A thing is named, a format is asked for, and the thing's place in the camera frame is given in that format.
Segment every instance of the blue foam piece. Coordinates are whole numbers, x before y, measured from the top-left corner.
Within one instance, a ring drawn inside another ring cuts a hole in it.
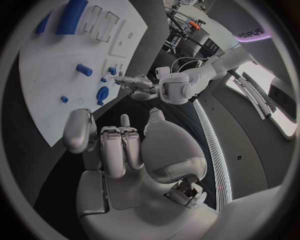
[[[93,70],[88,68],[87,66],[84,66],[82,64],[78,64],[77,67],[76,67],[76,70],[86,76],[91,76],[92,73],[93,73]]]
[[[111,75],[116,75],[117,74],[117,70],[114,67],[109,67],[108,71],[110,72]]]
[[[69,101],[69,99],[66,96],[62,96],[60,99],[64,104],[66,104]]]
[[[45,28],[46,28],[46,24],[48,22],[48,19],[49,19],[49,16],[50,16],[50,13],[45,16],[45,18],[39,23],[39,25],[37,26],[36,30],[35,30],[35,33],[36,34],[41,34],[45,31]]]
[[[87,0],[70,0],[66,5],[58,23],[57,35],[75,34],[78,22],[88,4]]]
[[[96,98],[97,98],[97,100],[98,100],[97,104],[98,104],[99,106],[102,106],[102,105],[103,105],[103,100],[108,98],[109,93],[110,93],[110,90],[109,90],[109,88],[106,87],[106,86],[103,86],[103,87],[101,87],[101,88],[99,89],[99,91],[98,91],[98,93],[97,93],[97,96],[96,96]]]

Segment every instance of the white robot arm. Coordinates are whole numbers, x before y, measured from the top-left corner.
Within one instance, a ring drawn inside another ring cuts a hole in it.
[[[137,88],[131,98],[136,101],[146,101],[160,97],[162,101],[169,104],[185,104],[191,97],[201,93],[208,86],[210,80],[219,79],[225,76],[227,71],[250,61],[253,60],[248,53],[241,46],[237,46],[220,57],[215,55],[209,58],[203,66],[183,72],[170,73],[169,67],[159,67],[156,69],[159,84],[149,84],[147,89]],[[126,83],[124,80],[121,81],[119,76],[116,76],[114,80]],[[137,85],[137,81],[142,81],[141,77],[137,77],[132,82]]]

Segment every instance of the blue knob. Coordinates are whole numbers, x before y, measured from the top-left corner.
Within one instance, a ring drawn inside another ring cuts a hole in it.
[[[66,96],[62,96],[62,97],[60,98],[60,100],[61,100],[64,104],[66,104],[66,103],[69,101],[69,99],[68,99]]]
[[[97,100],[98,100],[97,104],[98,104],[99,106],[102,106],[102,105],[104,104],[104,103],[103,103],[103,100],[108,98],[109,92],[110,92],[110,90],[109,90],[109,88],[106,87],[106,86],[103,86],[103,87],[101,87],[101,88],[99,89],[99,91],[98,91],[98,93],[97,93],[97,96],[96,96],[96,98],[97,98]]]
[[[82,64],[78,64],[77,67],[76,67],[76,70],[86,76],[91,76],[92,73],[93,73],[93,70],[88,68],[87,66],[84,66]]]
[[[116,75],[117,74],[117,70],[114,68],[114,67],[109,67],[108,68],[108,71],[111,75]]]

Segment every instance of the white wall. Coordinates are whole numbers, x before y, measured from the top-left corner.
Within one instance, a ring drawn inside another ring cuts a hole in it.
[[[215,20],[209,18],[209,16],[207,16],[198,8],[194,6],[182,5],[178,11],[192,18],[197,18],[206,22],[206,24],[202,25],[201,27],[210,34],[209,38],[213,40],[222,50],[230,49],[234,45],[238,44],[238,41],[230,31],[228,31]],[[185,20],[187,19],[185,16],[180,14],[179,16]]]

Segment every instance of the pegboard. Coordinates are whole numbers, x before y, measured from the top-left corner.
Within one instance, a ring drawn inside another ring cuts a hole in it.
[[[34,31],[19,53],[22,92],[31,117],[52,147],[63,135],[69,113],[101,108],[97,92],[109,88],[107,104],[115,99],[120,85],[112,79],[126,69],[147,25],[127,0],[89,0],[74,34],[56,34],[68,4],[63,0],[53,9],[44,29]],[[77,71],[82,64],[91,76]],[[61,97],[67,97],[64,103]]]

